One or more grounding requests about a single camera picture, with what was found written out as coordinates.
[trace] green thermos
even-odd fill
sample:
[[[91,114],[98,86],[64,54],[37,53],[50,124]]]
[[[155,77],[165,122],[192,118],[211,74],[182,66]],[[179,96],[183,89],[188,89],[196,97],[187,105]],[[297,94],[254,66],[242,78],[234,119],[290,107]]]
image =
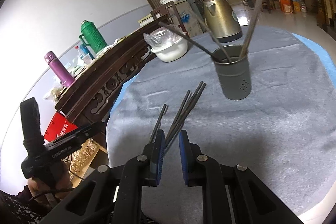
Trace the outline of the green thermos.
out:
[[[81,32],[82,34],[79,36],[80,40],[85,45],[90,46],[96,54],[107,46],[104,38],[97,30],[93,22],[84,20],[82,22]]]

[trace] white bucket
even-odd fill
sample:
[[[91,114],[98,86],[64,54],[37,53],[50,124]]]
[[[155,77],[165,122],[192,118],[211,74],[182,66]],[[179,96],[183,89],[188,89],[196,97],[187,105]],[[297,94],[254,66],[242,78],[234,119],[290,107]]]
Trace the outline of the white bucket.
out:
[[[177,40],[172,46],[165,48],[164,50],[158,51],[152,48],[152,52],[162,60],[163,62],[171,62],[179,59],[188,50],[188,42],[183,37]]]

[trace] yellow container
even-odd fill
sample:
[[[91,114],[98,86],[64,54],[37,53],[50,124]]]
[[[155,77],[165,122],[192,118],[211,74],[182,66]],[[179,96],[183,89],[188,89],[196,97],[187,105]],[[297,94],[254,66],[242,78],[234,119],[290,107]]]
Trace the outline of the yellow container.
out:
[[[294,9],[296,12],[300,11],[300,4],[297,1],[293,1]]]

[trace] carved wood panel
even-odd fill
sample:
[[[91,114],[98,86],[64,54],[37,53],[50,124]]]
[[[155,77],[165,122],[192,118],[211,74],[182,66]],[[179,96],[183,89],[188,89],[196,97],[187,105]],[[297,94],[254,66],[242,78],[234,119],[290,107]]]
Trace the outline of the carved wood panel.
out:
[[[85,116],[92,122],[101,121],[120,94],[122,84],[130,80],[154,57],[149,47],[141,49],[100,88],[85,107],[83,111]]]

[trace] gold kettle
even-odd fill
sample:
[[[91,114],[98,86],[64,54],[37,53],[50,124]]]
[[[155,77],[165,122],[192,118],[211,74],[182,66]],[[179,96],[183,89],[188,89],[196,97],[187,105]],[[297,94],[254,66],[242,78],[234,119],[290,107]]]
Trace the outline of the gold kettle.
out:
[[[242,36],[238,18],[226,0],[204,0],[204,17],[208,27],[221,43]]]

